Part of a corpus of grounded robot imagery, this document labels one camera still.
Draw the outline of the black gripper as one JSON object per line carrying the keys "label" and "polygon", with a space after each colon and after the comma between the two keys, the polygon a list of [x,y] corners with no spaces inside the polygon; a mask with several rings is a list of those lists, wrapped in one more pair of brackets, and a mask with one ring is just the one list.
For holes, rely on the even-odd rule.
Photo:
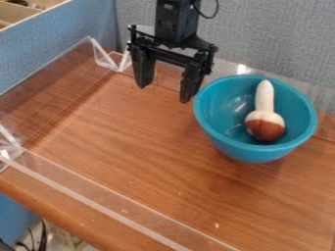
{"label": "black gripper", "polygon": [[154,28],[129,25],[127,51],[131,58],[133,75],[137,86],[143,88],[153,81],[156,61],[184,67],[180,81],[180,102],[186,103],[196,95],[204,73],[213,67],[213,56],[218,47],[202,40],[196,33],[181,41],[158,38]]}

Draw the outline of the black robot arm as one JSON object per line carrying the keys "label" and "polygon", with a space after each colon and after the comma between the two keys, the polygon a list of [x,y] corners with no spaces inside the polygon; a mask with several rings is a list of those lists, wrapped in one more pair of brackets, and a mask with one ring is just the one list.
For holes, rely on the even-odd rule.
{"label": "black robot arm", "polygon": [[200,12],[201,0],[157,0],[153,26],[130,24],[126,43],[135,84],[147,86],[154,78],[156,62],[184,68],[178,100],[186,103],[196,95],[205,75],[213,69],[218,47],[197,36],[198,17],[213,19]]}

